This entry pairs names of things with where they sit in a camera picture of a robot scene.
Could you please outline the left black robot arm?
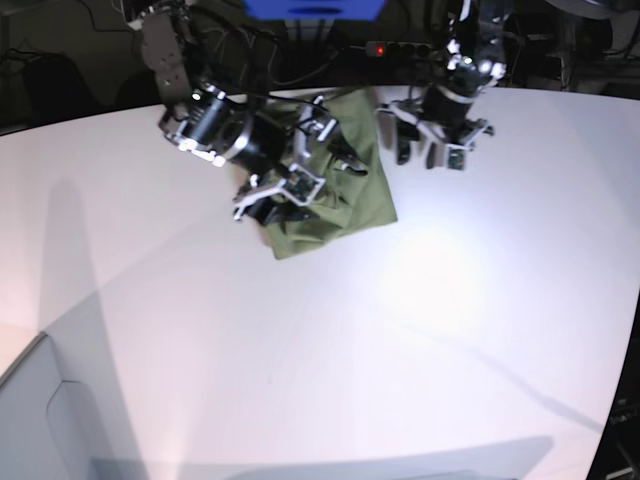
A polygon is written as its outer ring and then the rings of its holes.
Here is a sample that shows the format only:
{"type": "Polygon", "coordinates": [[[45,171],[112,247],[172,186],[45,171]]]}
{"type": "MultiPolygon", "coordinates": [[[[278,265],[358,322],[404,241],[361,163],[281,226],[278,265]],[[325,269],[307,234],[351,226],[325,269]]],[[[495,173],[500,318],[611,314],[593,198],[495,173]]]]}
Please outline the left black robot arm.
{"type": "Polygon", "coordinates": [[[422,142],[428,169],[461,171],[477,140],[495,134],[488,120],[468,114],[507,71],[504,27],[512,12],[511,1],[426,3],[423,26],[430,51],[422,96],[409,94],[379,108],[394,118],[397,164],[407,164],[422,142]]]}

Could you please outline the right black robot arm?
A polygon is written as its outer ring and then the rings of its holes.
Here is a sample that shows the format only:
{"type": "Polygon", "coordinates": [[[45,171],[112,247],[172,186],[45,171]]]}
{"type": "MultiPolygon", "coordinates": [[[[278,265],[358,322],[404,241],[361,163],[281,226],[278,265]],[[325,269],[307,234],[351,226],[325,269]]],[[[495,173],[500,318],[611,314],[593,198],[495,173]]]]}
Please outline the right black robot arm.
{"type": "Polygon", "coordinates": [[[327,174],[311,164],[314,145],[326,147],[339,167],[363,172],[323,96],[296,100],[292,119],[268,110],[270,101],[287,100],[270,93],[255,51],[222,15],[188,1],[124,1],[121,8],[127,24],[142,35],[142,58],[165,107],[159,121],[164,137],[214,166],[231,164],[246,172],[234,198],[235,220],[248,216],[266,226],[312,218],[312,205],[329,187],[327,174]],[[199,18],[215,22],[238,43],[248,85],[236,86],[215,60],[199,18]],[[235,88],[246,95],[244,102],[230,98],[235,88]]]}

